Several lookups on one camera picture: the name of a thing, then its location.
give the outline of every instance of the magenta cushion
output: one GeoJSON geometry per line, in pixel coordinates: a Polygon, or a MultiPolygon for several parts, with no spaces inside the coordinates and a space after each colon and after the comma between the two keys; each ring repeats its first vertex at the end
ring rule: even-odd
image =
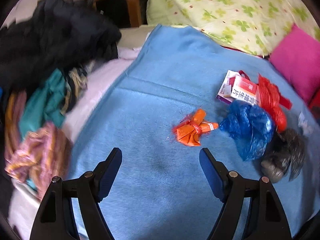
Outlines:
{"type": "Polygon", "coordinates": [[[320,42],[294,24],[272,52],[270,62],[308,104],[320,87],[320,42]]]}

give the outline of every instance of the blue blanket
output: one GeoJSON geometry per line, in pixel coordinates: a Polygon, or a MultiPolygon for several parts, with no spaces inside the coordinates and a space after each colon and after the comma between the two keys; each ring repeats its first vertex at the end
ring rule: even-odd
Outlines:
{"type": "MultiPolygon", "coordinates": [[[[116,240],[207,239],[222,203],[215,198],[199,164],[201,147],[178,143],[171,128],[201,107],[206,119],[220,122],[228,106],[215,96],[227,70],[244,70],[254,82],[258,73],[279,86],[293,107],[289,127],[298,130],[303,110],[314,132],[297,179],[284,177],[274,187],[295,235],[318,212],[320,128],[285,79],[266,60],[225,49],[187,27],[157,26],[138,58],[107,91],[73,148],[69,179],[105,160],[113,147],[123,162],[109,196],[100,203],[116,240]]],[[[229,170],[259,179],[260,163],[243,162],[229,135],[220,130],[201,137],[202,147],[229,170]]],[[[234,239],[241,239],[249,200],[234,239]]],[[[86,235],[74,202],[79,232],[86,235]]]]}

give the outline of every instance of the floral fabric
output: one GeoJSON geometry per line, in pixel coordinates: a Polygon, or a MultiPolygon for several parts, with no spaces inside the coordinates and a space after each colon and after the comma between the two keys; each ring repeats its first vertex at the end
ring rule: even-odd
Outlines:
{"type": "Polygon", "coordinates": [[[219,44],[269,54],[295,23],[320,41],[320,29],[301,0],[149,0],[148,24],[191,25],[219,44]]]}

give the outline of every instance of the teal clothing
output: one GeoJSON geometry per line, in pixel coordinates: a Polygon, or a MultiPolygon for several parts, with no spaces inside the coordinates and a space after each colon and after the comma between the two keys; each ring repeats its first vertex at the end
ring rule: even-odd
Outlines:
{"type": "Polygon", "coordinates": [[[64,115],[60,113],[65,99],[66,81],[61,71],[56,69],[28,100],[19,121],[22,139],[28,131],[35,132],[46,121],[52,121],[61,128],[64,115]]]}

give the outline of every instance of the metal bolt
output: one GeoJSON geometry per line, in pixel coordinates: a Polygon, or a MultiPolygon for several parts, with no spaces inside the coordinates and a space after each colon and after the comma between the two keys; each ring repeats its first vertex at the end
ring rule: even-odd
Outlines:
{"type": "Polygon", "coordinates": [[[235,171],[230,171],[230,172],[229,172],[229,175],[230,175],[230,177],[235,178],[235,177],[238,176],[238,173],[236,173],[235,171]]]}
{"type": "Polygon", "coordinates": [[[86,171],[86,172],[84,173],[84,176],[85,176],[86,178],[90,178],[92,175],[93,175],[93,172],[92,172],[92,171],[86,171]]]}
{"type": "Polygon", "coordinates": [[[268,178],[268,177],[262,177],[261,180],[262,180],[264,183],[268,183],[268,182],[269,182],[269,178],[268,178]]]}
{"type": "Polygon", "coordinates": [[[59,179],[60,179],[59,176],[54,176],[51,181],[52,181],[53,183],[56,183],[56,182],[59,181],[59,179]]]}

